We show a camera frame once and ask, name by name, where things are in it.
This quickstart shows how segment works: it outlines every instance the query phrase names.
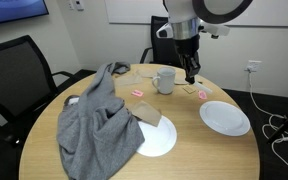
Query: beige table surface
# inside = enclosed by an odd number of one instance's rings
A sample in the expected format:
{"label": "beige table surface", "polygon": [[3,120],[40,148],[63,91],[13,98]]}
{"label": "beige table surface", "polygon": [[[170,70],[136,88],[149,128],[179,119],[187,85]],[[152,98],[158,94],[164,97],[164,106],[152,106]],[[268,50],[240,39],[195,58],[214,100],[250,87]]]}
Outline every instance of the beige table surface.
{"label": "beige table surface", "polygon": [[[160,67],[162,65],[135,64],[127,74]],[[184,77],[183,70],[176,71]],[[38,118],[23,149],[21,180],[67,179],[56,141],[57,118],[66,97],[80,95],[93,78],[93,75],[87,77],[61,93]],[[200,106],[207,101],[237,104],[212,82],[200,76],[196,78],[213,90],[207,100],[199,99],[197,92],[188,94],[183,85],[176,85],[170,95],[158,94],[150,78],[143,78],[140,84],[116,87],[116,96],[122,97],[126,104],[144,100],[161,109],[176,127],[177,142],[170,152],[160,157],[136,153],[112,179],[259,179],[259,154],[252,129],[243,136],[225,136],[210,129],[199,115]],[[143,91],[144,96],[131,95],[135,89]]]}

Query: white plate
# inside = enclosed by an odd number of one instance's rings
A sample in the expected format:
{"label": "white plate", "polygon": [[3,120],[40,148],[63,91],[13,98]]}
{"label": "white plate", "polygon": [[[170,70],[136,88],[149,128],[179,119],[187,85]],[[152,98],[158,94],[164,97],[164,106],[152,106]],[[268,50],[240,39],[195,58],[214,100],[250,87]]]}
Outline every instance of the white plate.
{"label": "white plate", "polygon": [[204,103],[200,108],[200,116],[210,128],[228,136],[241,136],[251,127],[247,116],[240,109],[221,101]]}
{"label": "white plate", "polygon": [[162,156],[168,153],[175,145],[177,132],[174,124],[165,116],[157,127],[145,122],[138,122],[143,132],[145,142],[137,149],[137,152],[149,157]]}

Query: wall outlet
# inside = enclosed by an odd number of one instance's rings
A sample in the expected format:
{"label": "wall outlet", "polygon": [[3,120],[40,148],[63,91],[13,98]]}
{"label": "wall outlet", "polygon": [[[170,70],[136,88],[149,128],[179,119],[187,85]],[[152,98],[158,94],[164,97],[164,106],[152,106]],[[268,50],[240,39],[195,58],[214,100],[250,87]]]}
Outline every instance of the wall outlet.
{"label": "wall outlet", "polygon": [[256,72],[260,68],[260,64],[262,61],[254,61],[254,60],[248,60],[248,63],[245,67],[245,71],[251,71],[251,72]]}
{"label": "wall outlet", "polygon": [[75,1],[75,7],[78,11],[84,11],[84,3],[83,0],[74,0]]}

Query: cable on floor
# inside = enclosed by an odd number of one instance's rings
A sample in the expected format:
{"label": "cable on floor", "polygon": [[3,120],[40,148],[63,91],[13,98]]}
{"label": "cable on floor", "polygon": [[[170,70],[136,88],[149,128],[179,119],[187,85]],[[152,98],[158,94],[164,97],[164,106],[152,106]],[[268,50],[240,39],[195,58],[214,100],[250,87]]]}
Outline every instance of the cable on floor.
{"label": "cable on floor", "polygon": [[[279,114],[273,114],[273,113],[264,111],[263,109],[261,109],[261,108],[259,108],[259,107],[257,106],[257,104],[256,104],[256,102],[255,102],[255,100],[254,100],[254,97],[253,97],[253,86],[252,86],[252,77],[251,77],[251,73],[252,73],[252,72],[251,72],[250,70],[248,70],[248,72],[249,72],[249,73],[248,73],[248,77],[249,77],[249,83],[250,83],[250,84],[249,84],[249,85],[250,85],[250,95],[251,95],[251,99],[252,99],[255,107],[256,107],[259,111],[261,111],[261,112],[263,112],[263,113],[265,113],[265,114],[270,115],[269,124],[264,124],[264,125],[262,126],[262,132],[263,132],[264,136],[265,136],[267,139],[269,139],[269,137],[268,137],[268,136],[266,135],[266,133],[265,133],[265,128],[266,128],[266,127],[271,127],[271,128],[274,129],[275,131],[278,129],[278,127],[276,127],[276,126],[274,126],[274,125],[272,124],[272,118],[273,118],[273,117],[277,117],[277,118],[280,118],[280,119],[285,119],[286,117],[281,116],[281,115],[279,115]],[[282,143],[282,142],[284,142],[284,141],[288,141],[288,136],[285,136],[284,134],[282,134],[282,138],[276,139],[276,140],[271,144],[271,148],[272,148],[272,151],[274,152],[274,154],[275,154],[278,158],[280,158],[280,159],[288,166],[288,162],[287,162],[286,160],[284,160],[279,154],[277,154],[277,152],[276,152],[275,149],[274,149],[274,145],[275,145],[276,143]]]}

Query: gray towel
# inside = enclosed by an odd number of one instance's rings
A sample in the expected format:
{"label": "gray towel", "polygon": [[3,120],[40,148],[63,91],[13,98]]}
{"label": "gray towel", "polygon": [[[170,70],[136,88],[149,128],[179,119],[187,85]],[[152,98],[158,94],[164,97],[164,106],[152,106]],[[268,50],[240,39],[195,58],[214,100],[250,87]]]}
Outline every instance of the gray towel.
{"label": "gray towel", "polygon": [[136,118],[115,96],[112,73],[124,73],[128,63],[102,65],[78,103],[64,106],[57,141],[70,179],[108,179],[144,142]]}

